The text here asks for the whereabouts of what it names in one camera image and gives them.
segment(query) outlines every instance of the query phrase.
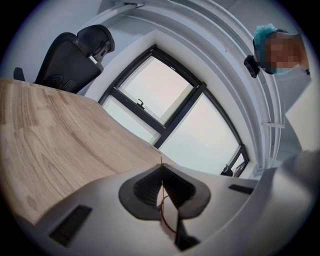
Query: white wall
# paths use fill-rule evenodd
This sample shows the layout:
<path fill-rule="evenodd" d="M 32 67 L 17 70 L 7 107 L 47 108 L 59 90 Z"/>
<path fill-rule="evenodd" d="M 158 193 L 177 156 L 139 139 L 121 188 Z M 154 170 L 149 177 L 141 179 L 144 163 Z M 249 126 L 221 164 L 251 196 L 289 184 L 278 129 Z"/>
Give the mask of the white wall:
<path fill-rule="evenodd" d="M 0 66 L 0 77 L 13 79 L 16 67 L 34 82 L 46 53 L 58 35 L 76 34 L 82 25 L 113 3 L 106 0 L 47 0 L 29 15 L 14 36 Z"/>

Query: wooden desk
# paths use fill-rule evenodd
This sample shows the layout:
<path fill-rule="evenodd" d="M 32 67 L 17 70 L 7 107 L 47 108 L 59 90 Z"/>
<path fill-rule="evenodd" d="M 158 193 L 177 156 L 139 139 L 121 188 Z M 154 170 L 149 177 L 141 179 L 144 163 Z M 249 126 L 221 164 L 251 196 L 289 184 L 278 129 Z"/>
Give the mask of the wooden desk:
<path fill-rule="evenodd" d="M 83 185 L 160 156 L 90 98 L 0 79 L 0 185 L 12 210 L 33 224 Z"/>

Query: office chair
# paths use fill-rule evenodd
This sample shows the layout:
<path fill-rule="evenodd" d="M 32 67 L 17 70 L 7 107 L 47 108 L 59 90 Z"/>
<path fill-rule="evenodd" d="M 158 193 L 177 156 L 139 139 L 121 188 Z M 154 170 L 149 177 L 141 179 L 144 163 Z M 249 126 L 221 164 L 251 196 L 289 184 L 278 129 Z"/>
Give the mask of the office chair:
<path fill-rule="evenodd" d="M 65 32 L 53 41 L 35 84 L 77 93 L 102 73 L 103 57 L 115 50 L 111 33 L 102 25 L 93 25 L 77 35 Z M 22 69 L 15 68 L 13 77 L 24 81 Z"/>

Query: black slot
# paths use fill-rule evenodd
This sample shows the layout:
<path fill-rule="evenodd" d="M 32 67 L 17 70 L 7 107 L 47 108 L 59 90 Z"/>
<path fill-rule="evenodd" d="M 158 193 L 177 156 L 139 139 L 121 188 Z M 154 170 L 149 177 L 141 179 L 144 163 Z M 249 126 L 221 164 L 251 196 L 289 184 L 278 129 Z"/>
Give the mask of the black slot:
<path fill-rule="evenodd" d="M 74 238 L 77 231 L 89 216 L 92 208 L 87 206 L 77 206 L 61 223 L 51 232 L 49 237 L 57 243 L 67 247 Z"/>
<path fill-rule="evenodd" d="M 245 193 L 248 195 L 251 195 L 251 193 L 254 191 L 254 188 L 252 188 L 252 187 L 240 186 L 240 185 L 235 185 L 235 184 L 231 185 L 229 187 L 229 189 L 234 190 L 234 191 L 238 191 L 241 193 Z"/>

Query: desk surface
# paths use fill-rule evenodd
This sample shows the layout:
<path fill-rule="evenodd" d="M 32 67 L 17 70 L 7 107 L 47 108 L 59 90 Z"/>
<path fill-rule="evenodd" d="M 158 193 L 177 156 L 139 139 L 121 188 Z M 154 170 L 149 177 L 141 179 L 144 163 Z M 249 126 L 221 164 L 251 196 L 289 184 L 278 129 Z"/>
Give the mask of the desk surface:
<path fill-rule="evenodd" d="M 31 223 L 91 181 L 160 162 L 157 149 L 94 100 L 0 79 L 0 185 Z"/>

